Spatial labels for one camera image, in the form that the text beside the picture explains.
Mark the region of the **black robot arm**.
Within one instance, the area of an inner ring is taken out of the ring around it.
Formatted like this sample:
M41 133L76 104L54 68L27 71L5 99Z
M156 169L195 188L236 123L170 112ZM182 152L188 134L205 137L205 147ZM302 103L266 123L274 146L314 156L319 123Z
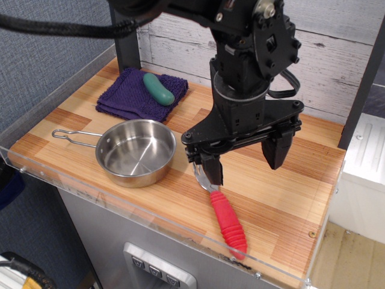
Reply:
M210 61L213 106L182 135L189 162L223 183L220 156L260 143L270 168L284 162L301 128L300 84L288 71L299 61L295 25L283 1L111 1L116 12L143 26L162 13L209 28L217 53Z

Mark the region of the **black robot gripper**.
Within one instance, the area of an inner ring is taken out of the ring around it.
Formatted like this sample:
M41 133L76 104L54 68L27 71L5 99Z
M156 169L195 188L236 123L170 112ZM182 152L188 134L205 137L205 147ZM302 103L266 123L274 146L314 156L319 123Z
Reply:
M270 85L259 82L243 93L216 73L212 79L213 107L208 116L182 135L190 163L201 163L209 182L223 185L220 155L255 143L273 170L282 166L292 140L301 129L298 100L267 100Z

